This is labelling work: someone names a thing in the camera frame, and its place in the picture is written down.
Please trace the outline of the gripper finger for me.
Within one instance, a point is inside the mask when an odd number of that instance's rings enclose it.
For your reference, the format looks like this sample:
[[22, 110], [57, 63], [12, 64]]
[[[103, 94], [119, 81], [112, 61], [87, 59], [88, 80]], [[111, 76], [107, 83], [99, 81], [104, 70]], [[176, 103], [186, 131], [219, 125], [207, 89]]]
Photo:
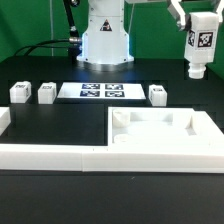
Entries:
[[214, 0], [214, 12], [218, 15], [219, 22], [223, 22], [224, 0]]

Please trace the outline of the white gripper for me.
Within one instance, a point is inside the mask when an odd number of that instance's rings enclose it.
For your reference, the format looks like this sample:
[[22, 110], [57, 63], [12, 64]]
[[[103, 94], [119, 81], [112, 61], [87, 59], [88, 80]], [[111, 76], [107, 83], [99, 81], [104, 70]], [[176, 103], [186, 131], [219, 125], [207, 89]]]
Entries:
[[167, 2], [167, 9], [176, 21], [176, 25], [180, 31], [188, 31], [191, 27], [190, 16], [185, 13], [181, 6], [181, 2], [194, 1], [210, 1], [212, 4], [218, 4], [221, 0], [126, 0], [128, 4]]

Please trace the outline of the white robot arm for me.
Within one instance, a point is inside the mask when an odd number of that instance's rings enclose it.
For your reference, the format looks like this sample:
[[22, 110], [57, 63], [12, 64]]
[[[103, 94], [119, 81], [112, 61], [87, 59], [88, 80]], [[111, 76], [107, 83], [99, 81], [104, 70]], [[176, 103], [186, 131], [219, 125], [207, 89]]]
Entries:
[[82, 35], [82, 53], [77, 60], [84, 66], [109, 71], [133, 62], [129, 34], [124, 30], [124, 2], [167, 2], [179, 30], [187, 32], [184, 58], [189, 62], [189, 76], [201, 79], [206, 64], [214, 59], [218, 28], [223, 22], [224, 0], [211, 1], [213, 12], [187, 14], [182, 0], [88, 0], [88, 28]]

